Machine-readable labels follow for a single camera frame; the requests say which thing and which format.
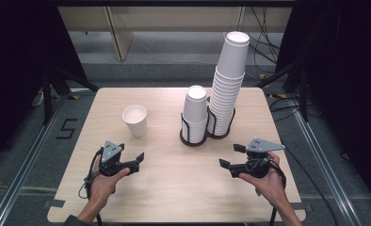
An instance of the white paper cup stack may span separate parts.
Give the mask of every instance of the white paper cup stack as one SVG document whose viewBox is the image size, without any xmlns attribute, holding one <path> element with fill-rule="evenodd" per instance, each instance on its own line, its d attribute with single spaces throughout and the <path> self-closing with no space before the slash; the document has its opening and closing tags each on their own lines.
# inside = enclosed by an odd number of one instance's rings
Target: white paper cup stack
<svg viewBox="0 0 371 226">
<path fill-rule="evenodd" d="M 242 32 L 227 34 L 216 66 L 210 97 L 207 131 L 214 136 L 227 133 L 233 118 L 234 108 L 245 75 L 245 65 L 250 37 Z"/>
<path fill-rule="evenodd" d="M 194 144 L 203 141 L 207 120 L 206 89 L 198 85 L 192 86 L 188 89 L 185 96 L 182 118 L 183 139 Z"/>
</svg>

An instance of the white paper cup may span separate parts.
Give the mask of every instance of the white paper cup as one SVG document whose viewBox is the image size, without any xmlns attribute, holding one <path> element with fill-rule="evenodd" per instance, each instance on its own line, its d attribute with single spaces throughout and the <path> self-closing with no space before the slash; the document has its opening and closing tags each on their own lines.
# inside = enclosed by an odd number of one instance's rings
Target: white paper cup
<svg viewBox="0 0 371 226">
<path fill-rule="evenodd" d="M 199 129 L 201 127 L 204 127 L 204 125 L 206 124 L 207 121 L 208 121 L 208 115 L 207 114 L 206 114 L 206 118 L 199 123 L 193 123 L 193 122 L 188 121 L 186 119 L 182 120 L 183 124 L 187 123 L 190 126 L 190 128 L 197 128 L 197 129 Z"/>
<path fill-rule="evenodd" d="M 234 90 L 237 90 L 237 89 L 241 88 L 242 82 L 237 83 L 237 84 L 236 83 L 226 84 L 226 83 L 221 82 L 218 78 L 215 77 L 215 79 L 213 81 L 213 85 L 217 86 L 218 88 L 220 88 L 223 91 L 234 92 Z"/>
<path fill-rule="evenodd" d="M 213 117 L 212 114 L 209 114 L 209 124 L 207 126 L 207 131 L 215 136 L 225 135 L 229 129 L 230 122 L 233 118 L 233 113 L 231 113 L 225 118 L 221 118 L 219 116 L 216 116 L 216 118 L 217 118 L 216 127 L 214 128 L 215 118 Z"/>
<path fill-rule="evenodd" d="M 237 78 L 244 74 L 250 37 L 242 32 L 227 34 L 218 59 L 218 72 L 226 77 Z"/>
<path fill-rule="evenodd" d="M 221 96 L 221 97 L 230 97 L 231 98 L 231 97 L 238 96 L 238 93 L 239 93 L 240 89 L 241 89 L 241 86 L 236 87 L 236 88 L 227 89 L 227 88 L 221 87 L 217 83 L 214 83 L 213 86 L 212 86 L 212 96 L 213 95 L 218 95 L 218 96 Z"/>
<path fill-rule="evenodd" d="M 245 72 L 239 77 L 224 76 L 223 74 L 218 72 L 218 66 L 216 66 L 215 79 L 218 79 L 223 84 L 233 85 L 233 84 L 242 83 L 242 81 L 244 80 L 244 76 L 245 76 Z"/>
<path fill-rule="evenodd" d="M 237 95 L 234 96 L 220 96 L 216 92 L 212 94 L 211 96 L 211 102 L 217 102 L 222 105 L 232 105 L 235 104 L 237 99 Z"/>
<path fill-rule="evenodd" d="M 201 123 L 207 118 L 206 89 L 201 86 L 192 86 L 185 97 L 183 111 L 185 120 L 191 123 Z"/>
<path fill-rule="evenodd" d="M 207 117 L 201 124 L 192 124 L 188 122 L 186 126 L 185 122 L 182 123 L 182 136 L 183 139 L 190 143 L 199 143 L 203 140 L 206 131 Z"/>
<path fill-rule="evenodd" d="M 121 114 L 133 136 L 143 137 L 147 134 L 147 110 L 141 105 L 130 105 Z"/>
<path fill-rule="evenodd" d="M 216 119 L 221 120 L 221 121 L 229 119 L 233 115 L 233 112 L 234 112 L 234 109 L 224 111 L 224 110 L 221 110 L 221 109 L 216 110 L 213 107 L 212 107 L 212 110 L 211 110 L 211 113 L 215 114 Z"/>
</svg>

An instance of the black cable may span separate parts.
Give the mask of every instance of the black cable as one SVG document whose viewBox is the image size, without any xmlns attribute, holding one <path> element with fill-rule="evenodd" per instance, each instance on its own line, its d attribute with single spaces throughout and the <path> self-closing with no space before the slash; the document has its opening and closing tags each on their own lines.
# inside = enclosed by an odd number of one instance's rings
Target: black cable
<svg viewBox="0 0 371 226">
<path fill-rule="evenodd" d="M 307 113 L 310 116 L 313 116 L 313 117 L 316 117 L 316 118 L 319 118 L 319 119 L 323 119 L 323 116 L 322 115 L 315 115 L 315 114 L 312 114 L 312 113 L 309 113 L 309 112 L 307 112 Z"/>
<path fill-rule="evenodd" d="M 279 164 L 276 163 L 275 161 L 271 160 L 270 163 L 274 163 L 276 166 L 270 165 L 271 168 L 275 169 L 277 173 L 279 173 L 280 177 L 282 178 L 282 186 L 286 187 L 286 177 L 282 169 L 280 168 Z"/>
<path fill-rule="evenodd" d="M 90 186 L 91 186 L 91 174 L 92 174 L 92 169 L 94 168 L 94 164 L 95 164 L 95 159 L 98 157 L 98 154 L 100 154 L 100 151 L 98 151 L 94 157 L 92 158 L 92 161 L 91 161 L 91 164 L 89 166 L 89 173 L 88 173 L 88 176 L 85 178 L 85 183 L 82 184 L 82 186 L 80 187 L 79 191 L 77 192 L 77 195 L 82 198 L 82 199 L 89 199 L 89 190 L 90 190 Z M 85 188 L 86 189 L 86 197 L 83 197 L 80 195 L 80 192 L 81 190 Z"/>
<path fill-rule="evenodd" d="M 285 97 L 285 98 L 280 98 L 280 99 L 277 99 L 275 100 L 273 103 L 271 103 L 271 105 L 268 107 L 268 109 L 271 110 L 271 107 L 273 107 L 277 102 L 279 101 L 282 101 L 282 100 L 290 100 L 290 99 L 298 99 L 299 97 Z"/>
<path fill-rule="evenodd" d="M 260 44 L 267 45 L 267 46 L 272 46 L 273 48 L 280 49 L 279 46 L 277 46 L 277 45 L 275 45 L 275 44 L 273 44 L 273 43 L 271 43 L 271 42 L 263 42 L 263 41 L 261 41 L 261 40 L 257 40 L 256 38 L 254 38 L 254 37 L 250 34 L 250 32 L 248 32 L 248 35 L 250 36 L 250 39 L 255 40 L 255 41 L 259 41 Z"/>
<path fill-rule="evenodd" d="M 338 224 L 338 220 L 335 216 L 335 213 L 334 211 L 332 210 L 331 206 L 330 206 L 330 203 L 327 201 L 326 197 L 324 197 L 324 194 L 323 192 L 320 190 L 320 188 L 318 187 L 318 185 L 315 183 L 315 181 L 313 180 L 312 176 L 309 174 L 309 172 L 303 167 L 303 165 L 300 163 L 300 161 L 297 159 L 297 157 L 291 152 L 291 150 L 288 148 L 287 145 L 284 144 L 284 142 L 282 141 L 282 139 L 280 139 L 281 143 L 285 146 L 285 149 L 288 151 L 289 154 L 291 154 L 291 156 L 295 159 L 295 161 L 298 163 L 298 165 L 300 166 L 300 168 L 303 170 L 303 172 L 306 174 L 306 176 L 309 178 L 309 180 L 312 182 L 313 186 L 315 187 L 315 189 L 317 190 L 317 193 L 320 195 L 320 197 L 323 199 L 324 203 L 327 205 L 327 207 L 329 208 L 330 210 L 330 213 L 331 213 L 331 216 L 332 216 L 332 219 L 334 220 L 334 223 L 335 225 L 339 225 Z"/>
<path fill-rule="evenodd" d="M 288 116 L 285 116 L 285 117 L 282 117 L 282 118 L 279 118 L 279 119 L 276 119 L 275 121 L 281 121 L 281 120 L 286 120 L 288 119 L 289 117 L 293 116 L 295 114 L 295 112 L 292 112 L 292 114 L 288 115 Z"/>
<path fill-rule="evenodd" d="M 268 226 L 274 225 L 274 220 L 276 220 L 276 215 L 277 215 L 277 209 L 273 207 L 273 210 L 271 211 L 270 223 L 268 224 Z"/>
<path fill-rule="evenodd" d="M 273 55 L 273 57 L 275 58 L 274 61 L 277 62 L 277 58 L 276 58 L 276 57 L 278 57 L 277 52 L 274 50 L 273 44 L 271 43 L 271 41 L 268 37 L 268 33 L 267 33 L 267 26 L 266 26 L 266 11 L 267 11 L 267 8 L 263 8 L 263 23 L 262 24 L 261 24 L 258 16 L 256 15 L 256 12 L 255 12 L 254 8 L 251 8 L 251 9 L 252 9 L 253 15 L 255 16 L 256 21 L 258 22 L 258 25 L 261 29 L 261 33 L 260 33 L 261 35 L 259 36 L 258 43 L 260 42 L 260 37 L 263 36 L 268 43 L 268 47 L 269 47 L 269 50 L 271 52 L 271 55 Z"/>
<path fill-rule="evenodd" d="M 275 57 L 275 56 L 277 55 L 277 53 L 276 53 L 276 51 L 274 50 L 274 48 L 273 48 L 273 46 L 272 46 L 272 43 L 270 42 L 270 39 L 268 38 L 268 35 L 267 35 L 267 28 L 266 28 L 266 8 L 264 8 L 264 21 L 263 21 L 263 24 L 261 24 L 261 22 L 260 22 L 258 16 L 256 15 L 254 9 L 251 8 L 251 10 L 252 10 L 252 12 L 253 12 L 253 14 L 254 14 L 254 16 L 255 16 L 255 18 L 256 18 L 256 21 L 258 22 L 258 25 L 259 25 L 259 27 L 260 27 L 260 29 L 261 29 L 261 32 L 260 32 L 260 34 L 259 34 L 259 38 L 258 38 L 258 40 L 256 40 L 256 44 L 255 44 L 255 46 L 253 47 L 253 46 L 250 44 L 250 48 L 254 51 L 254 52 L 253 52 L 253 56 L 254 56 L 253 61 L 254 61 L 255 65 L 256 65 L 256 67 L 258 68 L 258 70 L 260 70 L 260 71 L 262 71 L 262 72 L 264 72 L 264 73 L 274 73 L 274 72 L 268 72 L 268 71 L 266 71 L 266 70 L 261 69 L 261 68 L 257 65 L 257 63 L 256 63 L 256 53 L 258 53 L 258 54 L 261 55 L 262 57 L 265 57 L 266 59 L 268 59 L 269 61 L 271 61 L 271 62 L 274 63 L 274 64 L 277 63 L 277 58 Z M 266 41 L 267 41 L 267 45 L 268 45 L 269 50 L 270 50 L 270 53 L 271 53 L 271 55 L 273 55 L 274 59 L 268 57 L 267 55 L 265 55 L 264 53 L 262 53 L 260 50 L 258 50 L 258 45 L 259 45 L 259 43 L 263 43 L 263 42 L 260 41 L 260 39 L 261 39 L 262 36 L 266 39 Z"/>
<path fill-rule="evenodd" d="M 297 108 L 297 107 L 300 107 L 300 105 L 290 105 L 290 106 L 273 108 L 273 109 L 270 110 L 270 112 L 275 112 L 275 111 L 284 110 L 284 109 L 288 109 L 288 108 Z"/>
</svg>

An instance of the cup rim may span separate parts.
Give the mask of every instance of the cup rim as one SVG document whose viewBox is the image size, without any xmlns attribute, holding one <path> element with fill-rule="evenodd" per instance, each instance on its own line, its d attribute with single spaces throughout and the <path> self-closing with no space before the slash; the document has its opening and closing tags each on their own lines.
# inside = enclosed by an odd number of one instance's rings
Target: cup rim
<svg viewBox="0 0 371 226">
<path fill-rule="evenodd" d="M 220 110 L 225 110 L 225 109 L 233 109 L 235 107 L 236 100 L 234 101 L 229 101 L 229 102 L 223 102 L 223 101 L 212 101 L 212 103 L 209 106 L 212 106 L 214 110 L 220 109 Z"/>
<path fill-rule="evenodd" d="M 228 91 L 234 91 L 236 89 L 240 89 L 242 87 L 242 82 L 240 82 L 240 83 L 234 83 L 234 84 L 229 84 L 229 83 L 224 83 L 224 82 L 220 81 L 218 78 L 215 78 L 213 80 L 212 87 L 213 86 L 216 86 L 221 91 L 228 92 Z"/>
<path fill-rule="evenodd" d="M 212 95 L 211 102 L 209 104 L 216 103 L 219 105 L 231 105 L 231 104 L 235 104 L 236 99 L 237 99 L 237 96 L 234 96 L 231 98 L 225 98 L 225 97 L 220 97 L 217 95 Z"/>
<path fill-rule="evenodd" d="M 248 36 L 244 32 L 232 31 L 232 32 L 227 33 L 226 41 L 234 46 L 245 46 L 245 45 L 250 44 L 250 36 Z"/>
<path fill-rule="evenodd" d="M 206 126 L 206 122 L 201 125 L 195 125 L 195 127 L 191 126 L 189 128 L 189 131 L 191 132 L 201 131 L 201 129 L 204 128 L 205 126 Z M 182 122 L 182 128 L 186 128 L 186 124 L 184 122 Z"/>
<path fill-rule="evenodd" d="M 186 117 L 184 117 L 184 113 L 183 113 L 183 119 L 184 119 L 188 124 L 192 124 L 192 125 L 202 125 L 202 124 L 206 123 L 206 121 L 208 120 L 208 117 L 209 117 L 209 115 L 208 115 L 208 112 L 206 111 L 206 118 L 205 118 L 203 121 L 201 121 L 201 122 L 195 123 L 195 122 L 188 121 L 188 120 L 186 119 Z"/>
<path fill-rule="evenodd" d="M 189 95 L 189 91 L 190 91 L 191 89 L 194 89 L 194 88 L 198 88 L 198 89 L 203 90 L 203 92 L 204 92 L 203 97 L 197 99 L 197 98 L 193 98 L 192 96 L 190 96 L 190 95 Z M 188 88 L 188 90 L 187 90 L 187 92 L 186 92 L 186 97 L 187 97 L 189 100 L 194 101 L 194 102 L 202 101 L 203 99 L 206 99 L 206 88 L 204 88 L 203 86 L 200 86 L 200 85 L 193 85 L 193 86 L 191 86 L 191 87 Z"/>
<path fill-rule="evenodd" d="M 239 93 L 241 86 L 236 87 L 236 88 L 227 88 L 227 90 L 223 89 L 219 84 L 214 83 L 212 86 L 212 94 L 214 92 L 218 92 L 219 94 L 225 95 L 225 96 L 234 96 Z"/>
<path fill-rule="evenodd" d="M 209 103 L 209 105 L 217 105 L 217 106 L 221 106 L 221 107 L 227 107 L 229 105 L 235 105 L 236 103 L 236 98 L 233 98 L 233 99 L 229 99 L 229 100 L 223 100 L 223 99 L 220 99 L 216 96 L 212 96 L 212 100 L 211 102 Z"/>
<path fill-rule="evenodd" d="M 216 66 L 216 70 L 215 70 L 215 75 L 218 75 L 218 76 L 221 76 L 221 77 L 223 77 L 224 79 L 228 79 L 228 80 L 239 80 L 239 79 L 243 79 L 244 77 L 245 77 L 245 72 L 241 75 L 241 76 L 239 76 L 239 77 L 235 77 L 235 78 L 233 78 L 233 77 L 227 77 L 227 76 L 224 76 L 223 74 L 221 74 L 219 71 L 218 71 L 218 65 Z"/>
<path fill-rule="evenodd" d="M 226 112 L 224 113 L 212 112 L 212 113 L 215 114 L 217 120 L 221 120 L 221 121 L 227 120 L 233 116 L 233 112 L 227 112 L 227 113 Z"/>
<path fill-rule="evenodd" d="M 125 119 L 125 113 L 126 113 L 126 111 L 128 111 L 128 110 L 129 110 L 130 108 L 132 108 L 132 107 L 138 107 L 138 108 L 141 108 L 141 109 L 143 110 L 144 115 L 143 115 L 143 117 L 142 117 L 141 120 L 139 120 L 139 121 L 137 121 L 137 122 L 129 122 L 128 120 Z M 123 110 L 123 112 L 121 113 L 121 118 L 122 118 L 126 123 L 129 123 L 129 124 L 137 124 L 137 123 L 140 123 L 141 121 L 145 120 L 145 118 L 147 118 L 147 109 L 145 109 L 145 107 L 142 106 L 142 105 L 129 105 L 129 106 L 127 106 L 127 107 Z"/>
</svg>

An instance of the tabletop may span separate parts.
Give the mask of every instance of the tabletop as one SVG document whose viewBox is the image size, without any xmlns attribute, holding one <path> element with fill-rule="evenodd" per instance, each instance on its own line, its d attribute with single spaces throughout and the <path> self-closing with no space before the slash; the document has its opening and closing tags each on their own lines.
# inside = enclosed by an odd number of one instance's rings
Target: tabletop
<svg viewBox="0 0 371 226">
<path fill-rule="evenodd" d="M 280 144 L 261 89 L 242 88 L 230 134 L 208 138 L 201 146 L 188 147 L 180 139 L 181 113 L 187 88 L 100 89 L 89 111 L 55 199 L 63 207 L 51 207 L 48 219 L 63 222 L 77 216 L 87 200 L 78 197 L 92 157 L 109 140 L 124 143 L 121 161 L 145 153 L 140 171 L 119 181 L 116 192 L 101 212 L 104 222 L 256 222 L 269 221 L 272 207 L 254 187 L 232 178 L 220 158 L 240 164 L 244 153 L 233 144 L 248 145 L 255 137 Z M 133 137 L 121 118 L 128 105 L 147 109 L 148 133 Z M 287 177 L 290 202 L 301 203 L 283 150 L 276 151 Z M 297 210 L 299 219 L 305 211 Z"/>
</svg>

